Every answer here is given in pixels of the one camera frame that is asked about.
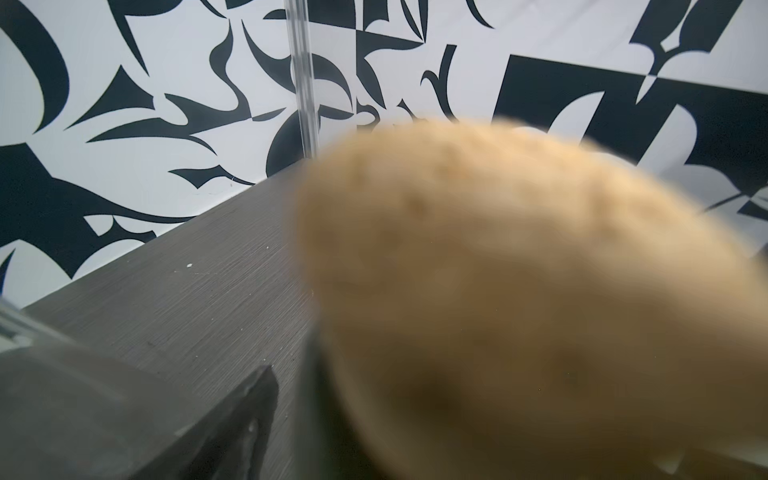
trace black and white backdrop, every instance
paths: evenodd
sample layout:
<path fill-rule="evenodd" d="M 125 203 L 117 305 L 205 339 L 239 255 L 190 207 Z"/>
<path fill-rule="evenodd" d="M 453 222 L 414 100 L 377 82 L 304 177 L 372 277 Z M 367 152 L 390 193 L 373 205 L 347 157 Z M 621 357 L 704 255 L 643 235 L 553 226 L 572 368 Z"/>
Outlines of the black and white backdrop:
<path fill-rule="evenodd" d="M 768 2 L 308 0 L 321 146 L 418 118 L 597 141 L 768 242 Z M 24 306 L 300 156 L 281 0 L 0 0 Z"/>
<path fill-rule="evenodd" d="M 282 8 L 0 0 L 3 296 L 28 305 L 300 156 Z"/>
<path fill-rule="evenodd" d="M 321 144 L 363 125 L 517 118 L 682 188 L 750 253 L 768 242 L 765 0 L 327 3 L 312 48 L 346 83 L 316 76 L 333 113 Z"/>

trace tan fur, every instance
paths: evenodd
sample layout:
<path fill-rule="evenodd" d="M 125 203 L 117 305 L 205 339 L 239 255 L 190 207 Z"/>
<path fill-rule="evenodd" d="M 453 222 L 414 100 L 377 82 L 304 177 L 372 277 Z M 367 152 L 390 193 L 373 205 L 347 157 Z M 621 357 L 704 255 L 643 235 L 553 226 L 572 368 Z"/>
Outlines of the tan fur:
<path fill-rule="evenodd" d="M 372 457 L 511 478 L 768 432 L 762 265 L 655 180 L 513 127 L 378 128 L 306 166 L 300 252 Z"/>

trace brushed metal surface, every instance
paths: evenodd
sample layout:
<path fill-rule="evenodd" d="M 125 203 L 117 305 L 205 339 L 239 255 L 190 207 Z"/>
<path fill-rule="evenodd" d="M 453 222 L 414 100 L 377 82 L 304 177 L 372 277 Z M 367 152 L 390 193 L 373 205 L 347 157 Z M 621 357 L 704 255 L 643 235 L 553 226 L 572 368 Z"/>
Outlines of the brushed metal surface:
<path fill-rule="evenodd" d="M 273 365 L 266 480 L 294 477 L 295 377 L 315 314 L 287 244 L 295 179 L 287 168 L 25 309 L 208 406 Z"/>

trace black abstract pattern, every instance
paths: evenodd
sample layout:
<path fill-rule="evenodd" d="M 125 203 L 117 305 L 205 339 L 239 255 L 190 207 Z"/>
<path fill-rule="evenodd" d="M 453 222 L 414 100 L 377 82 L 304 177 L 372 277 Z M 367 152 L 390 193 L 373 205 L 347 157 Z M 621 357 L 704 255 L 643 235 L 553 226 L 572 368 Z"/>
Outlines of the black abstract pattern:
<path fill-rule="evenodd" d="M 536 2 L 510 2 L 507 8 L 504 2 L 493 5 L 492 2 L 475 0 L 400 0 L 397 3 L 399 12 L 392 10 L 397 8 L 392 2 L 359 0 L 356 7 L 362 12 L 357 12 L 358 25 L 352 25 L 350 21 L 355 14 L 355 5 L 349 3 L 339 10 L 342 13 L 338 18 L 310 19 L 310 29 L 313 22 L 323 23 L 343 27 L 337 30 L 338 38 L 351 39 L 354 35 L 354 69 L 344 71 L 350 85 L 345 92 L 352 92 L 356 97 L 350 97 L 350 101 L 356 104 L 356 115 L 350 119 L 350 127 L 375 128 L 406 121 L 402 113 L 407 114 L 406 118 L 410 121 L 430 116 L 458 121 L 460 118 L 457 116 L 461 117 L 455 105 L 458 101 L 469 118 L 514 118 L 546 132 L 563 121 L 564 113 L 569 109 L 572 113 L 574 109 L 580 111 L 585 108 L 583 103 L 576 108 L 574 105 L 599 95 L 594 111 L 580 111 L 580 115 L 587 115 L 581 129 L 583 137 L 597 141 L 612 154 L 643 167 L 644 157 L 653 150 L 654 142 L 665 128 L 670 127 L 673 113 L 682 110 L 694 130 L 688 147 L 690 151 L 680 145 L 681 151 L 688 152 L 684 154 L 686 157 L 664 160 L 667 164 L 657 174 L 666 178 L 667 171 L 673 172 L 675 181 L 682 181 L 680 176 L 688 175 L 683 178 L 684 187 L 696 198 L 703 199 L 704 213 L 725 215 L 737 229 L 743 229 L 745 235 L 751 236 L 754 243 L 760 246 L 768 243 L 768 223 L 760 223 L 768 221 L 768 201 L 763 199 L 766 196 L 764 193 L 759 194 L 768 187 L 768 163 L 765 161 L 768 143 L 764 140 L 768 137 L 768 83 L 764 81 L 768 78 L 768 67 L 760 67 L 762 84 L 753 81 L 755 86 L 751 88 L 738 88 L 728 79 L 738 78 L 739 75 L 754 76 L 753 70 L 756 69 L 749 66 L 743 71 L 728 71 L 728 65 L 733 62 L 722 60 L 728 55 L 745 55 L 760 43 L 756 40 L 750 44 L 750 40 L 743 35 L 734 36 L 737 27 L 733 26 L 733 22 L 737 15 L 741 15 L 742 23 L 750 21 L 750 14 L 743 8 L 747 2 L 630 2 L 627 4 L 630 13 L 626 15 L 632 16 L 616 18 L 617 22 L 624 22 L 622 25 L 627 26 L 624 33 L 620 38 L 616 34 L 605 35 L 602 44 L 583 42 L 582 38 L 589 36 L 590 31 L 584 28 L 579 30 L 575 25 L 589 22 L 585 19 L 606 2 L 586 2 L 559 17 L 552 10 L 553 19 L 550 21 L 546 15 L 535 15 L 538 6 L 533 4 Z M 752 12 L 755 5 L 750 5 Z M 562 7 L 566 6 L 571 4 L 564 2 Z M 609 18 L 607 15 L 594 16 L 597 20 L 592 20 L 594 23 L 590 29 L 595 31 L 596 37 L 611 27 L 605 23 Z M 614 10 L 611 15 L 619 14 Z M 526 25 L 529 21 L 539 25 L 531 28 Z M 439 39 L 433 33 L 431 40 L 427 41 L 428 26 L 430 31 L 440 30 Z M 526 28 L 530 37 L 535 37 L 539 31 L 546 35 L 542 35 L 539 41 L 528 40 L 525 35 L 515 37 L 516 30 Z M 757 24 L 750 25 L 750 31 L 761 30 L 762 27 Z M 580 31 L 581 37 L 576 34 L 568 37 L 570 31 Z M 561 58 L 552 58 L 551 51 L 543 47 L 541 57 L 538 57 L 535 47 L 538 44 L 548 46 L 557 41 L 560 32 L 574 43 L 591 45 L 594 52 L 583 51 L 586 47 L 579 47 L 582 49 L 579 51 L 577 47 L 560 45 L 563 51 L 573 51 L 573 61 L 568 61 L 566 54 L 559 54 Z M 728 32 L 730 37 L 724 41 Z M 484 41 L 494 44 L 486 49 L 478 46 L 473 37 L 484 38 Z M 496 52 L 503 51 L 506 42 L 511 42 L 508 50 L 498 55 Z M 313 54 L 331 55 L 333 50 L 326 49 L 324 45 L 323 41 L 314 41 Z M 637 56 L 639 60 L 634 62 L 642 66 L 611 67 L 594 60 L 620 48 L 624 49 L 621 51 L 626 52 L 625 55 Z M 729 53 L 724 54 L 724 49 L 729 49 Z M 424 58 L 421 61 L 428 58 L 429 63 L 424 63 L 419 69 L 420 65 L 412 60 L 416 56 L 400 54 L 411 50 L 421 50 L 420 58 Z M 389 52 L 386 55 L 377 54 L 373 61 L 371 54 L 375 51 Z M 439 58 L 435 58 L 437 51 L 442 54 Z M 519 51 L 534 53 L 517 53 Z M 685 63 L 680 61 L 697 59 L 704 62 L 710 55 L 720 59 L 720 63 L 715 64 L 722 65 L 718 67 L 723 70 L 719 77 L 710 79 L 711 75 L 705 75 L 699 79 L 697 75 L 704 74 L 697 73 L 699 70 L 681 70 L 680 65 Z M 479 102 L 487 95 L 485 92 L 480 95 L 475 82 L 481 81 L 483 85 L 490 82 L 477 76 L 481 74 L 475 74 L 472 68 L 464 66 L 469 57 L 481 57 L 486 63 L 505 65 L 493 70 L 503 71 L 504 74 L 496 80 L 495 91 L 498 93 L 494 103 L 482 111 L 478 108 L 480 113 L 473 113 L 473 96 L 477 95 Z M 463 65 L 457 65 L 457 58 L 462 59 L 460 62 Z M 346 58 L 336 58 L 336 61 L 340 65 L 348 62 Z M 768 65 L 766 61 L 768 58 L 763 55 L 763 65 Z M 395 76 L 393 71 L 402 72 L 396 87 L 386 83 Z M 394 91 L 397 91 L 396 97 L 392 94 Z M 331 134 L 323 132 L 321 124 L 320 137 Z"/>

